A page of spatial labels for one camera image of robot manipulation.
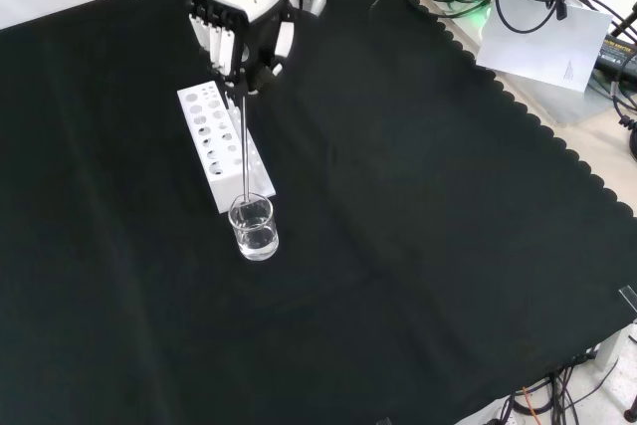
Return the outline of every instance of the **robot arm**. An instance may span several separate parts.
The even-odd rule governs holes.
[[[308,0],[320,13],[324,0]],[[283,69],[300,0],[192,0],[190,22],[229,93],[255,94]],[[310,10],[312,5],[304,5]]]

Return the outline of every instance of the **water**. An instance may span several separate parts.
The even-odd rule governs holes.
[[[279,235],[274,225],[256,231],[236,231],[239,250],[250,261],[264,261],[277,252]]]

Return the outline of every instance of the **white paper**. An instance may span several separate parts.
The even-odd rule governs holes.
[[[507,22],[520,30],[539,24],[548,14],[543,2],[501,0],[500,4]],[[502,23],[493,6],[477,63],[583,92],[611,20],[608,14],[569,5],[564,20],[558,21],[553,14],[538,31],[516,34]]]

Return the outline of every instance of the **white table surface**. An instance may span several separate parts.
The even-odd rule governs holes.
[[[421,0],[421,3],[427,8],[435,9],[429,0]],[[440,22],[446,25],[447,30],[454,35],[454,40],[460,42],[464,50],[474,55],[478,52],[476,39],[470,38],[453,21],[445,19]],[[618,124],[619,116],[614,109],[607,109],[582,123],[563,126],[557,124],[542,106],[546,95],[556,87],[539,84],[539,88],[530,93],[530,89],[523,85],[525,79],[498,75],[497,81],[502,82],[505,90],[513,94],[517,102],[525,104],[542,124],[549,126],[555,136],[562,138],[569,149],[576,151],[580,159],[588,163],[592,173],[601,177],[605,186],[615,192],[619,201],[629,205],[633,214],[637,211],[637,161],[628,147],[630,133]]]

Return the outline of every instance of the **table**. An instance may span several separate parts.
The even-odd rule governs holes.
[[[436,9],[429,0],[420,0],[423,5]],[[476,54],[480,48],[480,38],[475,28],[471,29],[467,21],[458,23],[441,20],[454,40],[462,44],[463,49]],[[542,124],[550,126],[555,134],[566,141],[568,148],[577,152],[582,161],[586,161],[594,174],[600,176],[606,186],[612,189],[619,201],[628,204],[637,211],[637,162],[628,147],[629,132],[618,124],[617,113],[608,108],[610,102],[594,92],[587,91],[591,102],[606,105],[604,112],[575,125],[557,123],[545,111],[544,103],[564,103],[565,107],[577,105],[582,98],[577,93],[538,82],[521,79],[512,75],[498,75],[507,92],[527,105]]]
[[[420,2],[433,12],[440,11],[430,0]],[[471,19],[442,19],[440,22],[452,33],[454,40],[462,44],[464,50],[476,55],[481,43],[477,24],[482,25],[481,22],[486,20],[487,11],[484,11],[482,17],[482,21],[478,22],[475,16]],[[590,89],[587,89],[584,95],[580,95],[510,74],[497,75],[497,79],[502,82],[507,92],[527,105],[542,124],[550,126],[556,136],[564,139],[568,147],[591,166],[592,172],[603,179],[606,187],[617,194],[618,200],[631,206],[637,214],[637,162],[628,147],[629,133],[618,124],[618,116],[614,109],[609,108],[608,100]],[[546,104],[549,104],[553,111],[563,107],[563,124],[555,121],[554,117],[546,112],[543,107]],[[572,117],[568,111],[578,107],[596,110],[598,113],[583,122],[565,124]],[[602,342],[597,360],[600,369],[607,370],[614,363],[626,343],[628,333],[628,328],[619,330]],[[504,399],[495,400],[459,425],[482,425],[497,414],[503,402]]]
[[[447,425],[630,321],[629,211],[434,22],[375,1],[301,20],[251,115],[281,235],[256,269],[175,94],[208,80],[182,0],[2,32],[4,421]]]

